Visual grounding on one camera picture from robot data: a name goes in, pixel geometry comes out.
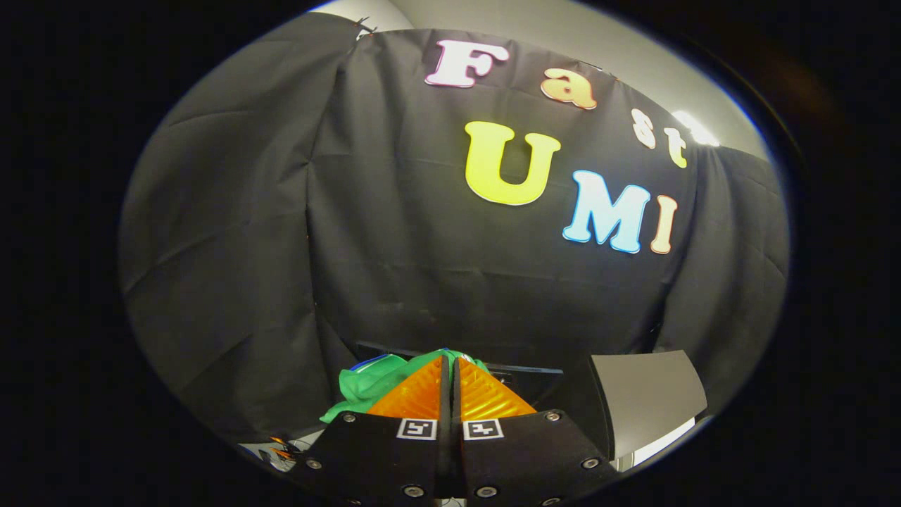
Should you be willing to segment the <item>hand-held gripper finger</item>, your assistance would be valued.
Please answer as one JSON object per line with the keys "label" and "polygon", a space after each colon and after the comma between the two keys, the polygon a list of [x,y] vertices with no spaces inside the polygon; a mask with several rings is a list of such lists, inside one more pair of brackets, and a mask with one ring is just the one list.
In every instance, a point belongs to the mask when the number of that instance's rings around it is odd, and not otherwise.
{"label": "hand-held gripper finger", "polygon": [[453,452],[469,506],[563,506],[619,472],[561,410],[534,410],[466,358],[454,363]]}
{"label": "hand-held gripper finger", "polygon": [[451,473],[446,356],[369,411],[342,411],[297,459],[292,480],[333,504],[433,504]]}

